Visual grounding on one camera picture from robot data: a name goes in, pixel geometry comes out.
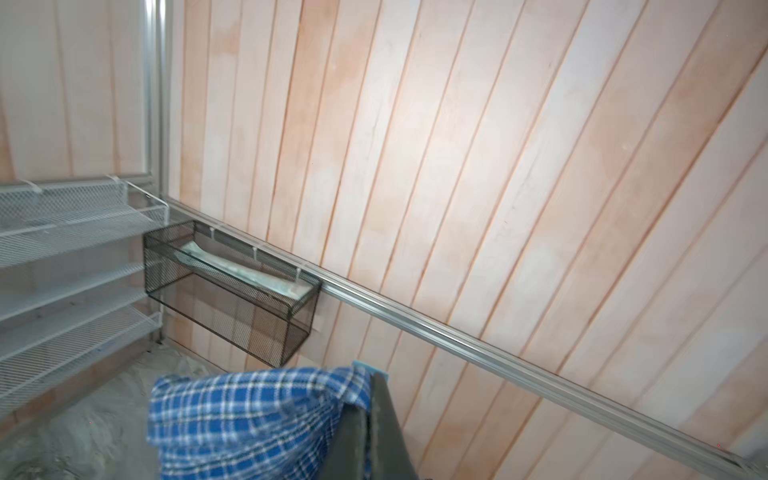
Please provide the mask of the blue checked shirt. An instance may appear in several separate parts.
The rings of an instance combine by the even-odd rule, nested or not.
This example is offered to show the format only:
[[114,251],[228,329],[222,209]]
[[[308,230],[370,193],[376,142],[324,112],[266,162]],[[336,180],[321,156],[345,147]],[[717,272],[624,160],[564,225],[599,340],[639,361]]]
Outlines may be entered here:
[[369,411],[371,390],[355,366],[165,376],[147,441],[163,479],[315,479],[344,408]]

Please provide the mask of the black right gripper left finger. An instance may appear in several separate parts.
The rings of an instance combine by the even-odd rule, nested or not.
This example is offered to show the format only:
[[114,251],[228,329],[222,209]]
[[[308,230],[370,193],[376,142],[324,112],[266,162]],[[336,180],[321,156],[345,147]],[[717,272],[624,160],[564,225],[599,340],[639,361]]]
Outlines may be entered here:
[[367,455],[368,415],[345,405],[328,454],[317,476],[320,480],[363,480]]

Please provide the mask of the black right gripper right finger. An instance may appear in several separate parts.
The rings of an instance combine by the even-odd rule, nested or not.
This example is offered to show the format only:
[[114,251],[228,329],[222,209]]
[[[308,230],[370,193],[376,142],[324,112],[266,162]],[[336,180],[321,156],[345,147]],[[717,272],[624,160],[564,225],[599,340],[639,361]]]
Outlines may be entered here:
[[387,382],[381,373],[371,376],[369,440],[371,479],[419,479],[406,448]]

